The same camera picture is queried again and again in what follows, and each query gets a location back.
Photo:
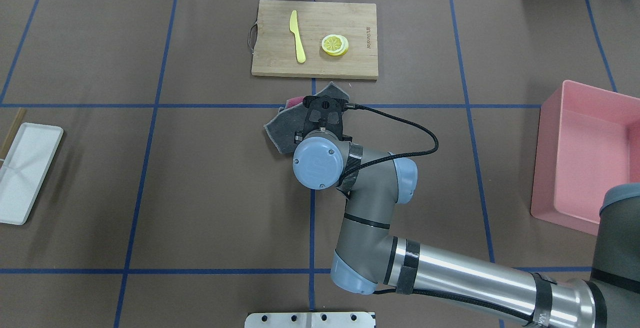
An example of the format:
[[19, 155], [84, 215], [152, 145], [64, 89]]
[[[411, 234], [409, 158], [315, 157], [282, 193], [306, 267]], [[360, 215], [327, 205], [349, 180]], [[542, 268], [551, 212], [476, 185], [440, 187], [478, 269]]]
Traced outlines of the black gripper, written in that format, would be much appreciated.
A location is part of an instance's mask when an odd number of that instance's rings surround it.
[[302, 105], [307, 109], [302, 121], [302, 129], [294, 133], [294, 144], [300, 144], [311, 132], [329, 131], [339, 141], [352, 142], [350, 135], [344, 134], [343, 112], [354, 105], [347, 99], [324, 96], [306, 96]]

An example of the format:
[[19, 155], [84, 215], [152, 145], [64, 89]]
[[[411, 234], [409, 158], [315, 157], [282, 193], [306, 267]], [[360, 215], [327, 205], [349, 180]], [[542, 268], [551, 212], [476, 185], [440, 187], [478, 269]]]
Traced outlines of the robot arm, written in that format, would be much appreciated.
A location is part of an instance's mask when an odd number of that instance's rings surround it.
[[469, 257], [393, 236], [397, 205], [418, 184], [413, 157], [435, 153], [439, 140], [418, 123], [383, 113], [429, 135], [434, 146], [391, 154], [370, 150], [343, 134], [346, 110], [368, 106], [331, 96], [302, 99], [302, 127], [294, 133], [292, 168], [304, 186], [336, 187], [346, 196], [330, 277], [361, 295], [422, 295], [511, 317], [524, 328], [637, 328], [639, 326], [639, 185], [608, 189], [588, 280], [556, 281], [541, 273]]

